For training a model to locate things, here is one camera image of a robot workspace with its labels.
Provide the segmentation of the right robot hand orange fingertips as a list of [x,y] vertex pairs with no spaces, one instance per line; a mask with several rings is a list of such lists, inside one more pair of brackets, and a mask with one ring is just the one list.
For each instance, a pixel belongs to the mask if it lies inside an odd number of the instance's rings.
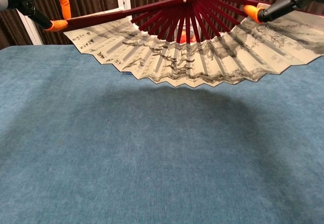
[[294,10],[302,9],[312,2],[323,3],[323,0],[279,0],[268,8],[245,5],[244,12],[257,23],[265,23],[280,18]]

